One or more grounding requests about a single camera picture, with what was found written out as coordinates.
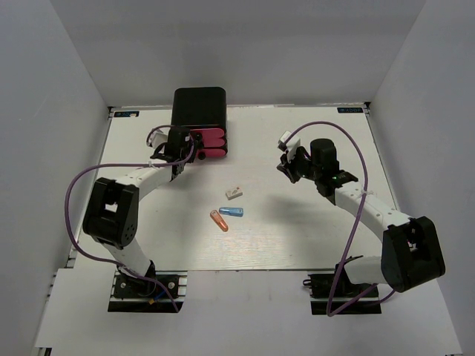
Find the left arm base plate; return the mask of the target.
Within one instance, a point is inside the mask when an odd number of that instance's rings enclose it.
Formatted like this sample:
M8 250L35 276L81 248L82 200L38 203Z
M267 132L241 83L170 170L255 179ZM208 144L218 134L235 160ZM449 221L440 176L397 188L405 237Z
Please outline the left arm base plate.
M116 271L108 302L108 312L170 314L179 312L186 297L186 271L157 271L156 278L165 289L154 283L135 280Z

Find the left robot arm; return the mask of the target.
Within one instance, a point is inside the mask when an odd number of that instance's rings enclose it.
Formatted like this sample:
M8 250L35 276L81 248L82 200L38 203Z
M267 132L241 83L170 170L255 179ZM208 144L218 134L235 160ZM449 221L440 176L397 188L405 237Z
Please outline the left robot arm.
M136 240L140 201L180 175L203 146L203 135L168 125L155 128L147 138L153 153L146 163L117 179L101 177L94 183L82 230L105 247L119 272L132 277L131 287L142 296L157 287L153 261Z

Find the white staples box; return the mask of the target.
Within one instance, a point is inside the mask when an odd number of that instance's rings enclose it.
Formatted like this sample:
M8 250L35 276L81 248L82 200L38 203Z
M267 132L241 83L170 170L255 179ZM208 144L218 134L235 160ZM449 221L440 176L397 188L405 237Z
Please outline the white staples box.
M243 191L239 186L235 186L234 188L227 190L225 195L226 195L227 200L233 200L238 197L242 197Z

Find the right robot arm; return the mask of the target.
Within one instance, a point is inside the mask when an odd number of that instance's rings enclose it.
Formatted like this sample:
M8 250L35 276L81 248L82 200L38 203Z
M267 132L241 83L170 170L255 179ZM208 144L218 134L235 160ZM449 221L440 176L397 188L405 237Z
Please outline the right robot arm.
M434 223L413 218L368 194L351 173L340 169L330 139L315 139L310 149L285 132L278 141L283 151L278 170L291 182L308 179L333 205L359 217L381 241L381 255L354 257L336 275L336 289L350 296L362 284L386 284L402 293L445 274L445 261Z

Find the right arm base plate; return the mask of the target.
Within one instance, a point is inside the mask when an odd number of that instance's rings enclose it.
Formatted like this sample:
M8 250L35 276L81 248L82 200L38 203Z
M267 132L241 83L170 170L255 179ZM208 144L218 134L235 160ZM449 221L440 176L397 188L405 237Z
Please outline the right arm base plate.
M327 314L327 304L330 296L330 289L333 284L333 277L333 273L320 271L318 273L315 272L308 274L307 278L303 280L303 287L309 290L312 315L323 316ZM370 287L370 284L353 285L346 277L340 277L332 299L331 310L334 311L343 306L345 303L351 301ZM381 314L378 289L375 287L358 301L339 312L339 314Z

